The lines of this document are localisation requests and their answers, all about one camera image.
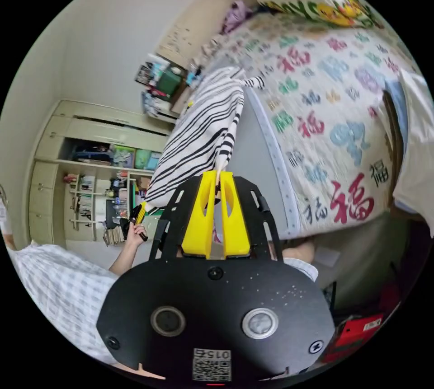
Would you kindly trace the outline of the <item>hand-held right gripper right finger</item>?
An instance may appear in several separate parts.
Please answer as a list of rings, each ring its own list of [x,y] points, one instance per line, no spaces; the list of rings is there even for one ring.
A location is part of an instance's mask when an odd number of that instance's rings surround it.
[[[250,242],[241,202],[231,172],[220,173],[223,255],[225,258],[245,258],[250,254]]]

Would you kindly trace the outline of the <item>person's left hand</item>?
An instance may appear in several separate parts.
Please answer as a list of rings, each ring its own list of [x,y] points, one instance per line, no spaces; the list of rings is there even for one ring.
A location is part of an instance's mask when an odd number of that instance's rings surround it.
[[[137,250],[138,247],[148,240],[146,230],[142,224],[129,223],[127,237],[125,240],[125,249]]]

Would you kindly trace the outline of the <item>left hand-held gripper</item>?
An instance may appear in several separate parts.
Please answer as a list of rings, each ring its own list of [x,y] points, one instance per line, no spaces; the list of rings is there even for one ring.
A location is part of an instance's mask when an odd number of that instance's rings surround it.
[[[128,220],[124,218],[121,219],[120,226],[124,240],[127,240],[131,224],[139,225],[143,229],[143,231],[139,232],[139,236],[141,237],[143,242],[146,242],[148,240],[147,231],[142,225],[142,221],[146,213],[146,202],[141,202],[133,209],[133,216],[129,217]]]

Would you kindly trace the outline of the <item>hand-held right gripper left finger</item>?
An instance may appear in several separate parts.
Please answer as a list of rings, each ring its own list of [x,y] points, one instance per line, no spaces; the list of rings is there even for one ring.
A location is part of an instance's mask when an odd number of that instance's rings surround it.
[[[216,172],[205,172],[198,182],[191,215],[181,245],[183,254],[209,258],[214,230]]]

